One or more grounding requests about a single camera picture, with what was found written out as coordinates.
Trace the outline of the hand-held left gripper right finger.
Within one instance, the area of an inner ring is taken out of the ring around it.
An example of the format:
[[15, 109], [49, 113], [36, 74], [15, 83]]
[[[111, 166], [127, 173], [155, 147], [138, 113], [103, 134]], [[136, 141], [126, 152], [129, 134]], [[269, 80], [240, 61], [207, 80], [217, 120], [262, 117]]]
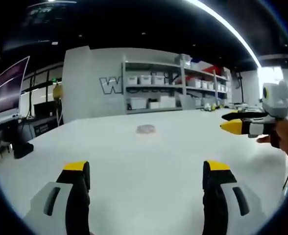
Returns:
[[227, 164], [203, 163], [204, 235], [256, 234], [256, 194]]

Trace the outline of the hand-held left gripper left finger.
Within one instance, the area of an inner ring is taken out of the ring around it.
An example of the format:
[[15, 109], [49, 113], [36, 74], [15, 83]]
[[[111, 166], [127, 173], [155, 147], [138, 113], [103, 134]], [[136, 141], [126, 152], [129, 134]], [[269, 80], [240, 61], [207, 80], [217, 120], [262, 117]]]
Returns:
[[24, 223], [36, 235], [89, 235], [90, 188], [89, 162], [66, 164], [30, 200]]

